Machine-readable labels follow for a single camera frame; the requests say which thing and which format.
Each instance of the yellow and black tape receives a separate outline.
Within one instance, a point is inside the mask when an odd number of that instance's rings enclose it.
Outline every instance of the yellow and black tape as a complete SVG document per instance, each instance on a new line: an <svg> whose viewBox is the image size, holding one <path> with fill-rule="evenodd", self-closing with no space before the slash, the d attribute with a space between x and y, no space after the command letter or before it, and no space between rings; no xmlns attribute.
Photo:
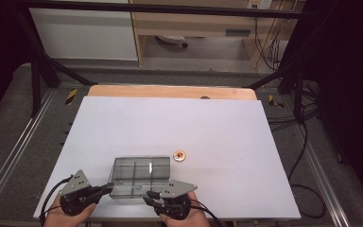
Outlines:
<svg viewBox="0 0 363 227"><path fill-rule="evenodd" d="M72 89L72 91L69 93L69 96L66 98L66 102L64 104L67 106L72 104L73 98L75 98L77 92L78 89Z"/></svg>
<svg viewBox="0 0 363 227"><path fill-rule="evenodd" d="M273 95L269 95L269 105L270 106L277 106L279 108L284 108L285 105L283 103L277 103L273 100Z"/></svg>

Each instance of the person's left hand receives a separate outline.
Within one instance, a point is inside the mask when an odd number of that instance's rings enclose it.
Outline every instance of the person's left hand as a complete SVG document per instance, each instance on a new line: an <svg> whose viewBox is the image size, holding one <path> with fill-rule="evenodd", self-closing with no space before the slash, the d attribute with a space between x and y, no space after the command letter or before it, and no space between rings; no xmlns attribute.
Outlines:
<svg viewBox="0 0 363 227"><path fill-rule="evenodd" d="M51 208L61 206L61 197L57 196L52 203ZM80 214L68 216L58 207L48 212L43 227L77 227L81 222L86 220L94 211L96 204L87 206Z"/></svg>

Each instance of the wall socket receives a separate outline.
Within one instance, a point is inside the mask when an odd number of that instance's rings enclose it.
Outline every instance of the wall socket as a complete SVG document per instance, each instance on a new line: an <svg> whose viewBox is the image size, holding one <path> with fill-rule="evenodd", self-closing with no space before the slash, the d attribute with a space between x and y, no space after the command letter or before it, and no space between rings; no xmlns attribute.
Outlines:
<svg viewBox="0 0 363 227"><path fill-rule="evenodd" d="M272 0L250 0L247 9L269 9Z"/></svg>

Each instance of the white tabletop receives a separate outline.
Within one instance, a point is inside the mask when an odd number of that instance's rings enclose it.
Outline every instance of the white tabletop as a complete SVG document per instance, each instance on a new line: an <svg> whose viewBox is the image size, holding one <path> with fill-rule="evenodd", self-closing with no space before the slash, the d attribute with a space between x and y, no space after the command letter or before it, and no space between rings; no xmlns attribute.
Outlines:
<svg viewBox="0 0 363 227"><path fill-rule="evenodd" d="M171 159L171 178L196 184L218 218L301 217L260 101L100 96L84 97L34 217L51 188L79 169L102 185L116 157L178 149L186 159ZM104 196L91 218L158 217L141 199Z"/></svg>

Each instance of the human hand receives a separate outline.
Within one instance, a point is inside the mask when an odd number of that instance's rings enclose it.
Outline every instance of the human hand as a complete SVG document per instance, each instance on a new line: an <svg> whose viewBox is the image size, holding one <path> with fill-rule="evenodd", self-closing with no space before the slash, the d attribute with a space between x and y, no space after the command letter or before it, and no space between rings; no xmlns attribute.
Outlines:
<svg viewBox="0 0 363 227"><path fill-rule="evenodd" d="M93 213L96 204L90 204L76 216L68 216L64 214L61 209L61 197L57 196L50 208L53 207L58 208L52 209L48 212L43 227L77 227Z"/></svg>
<svg viewBox="0 0 363 227"><path fill-rule="evenodd" d="M188 198L190 198L191 200L191 205L201 207L201 205L196 202L197 196L194 191L188 192L187 195ZM209 227L209 222L207 217L205 217L204 212L197 209L190 209L190 213L184 220L176 220L163 214L160 214L159 217L166 224L167 227Z"/></svg>

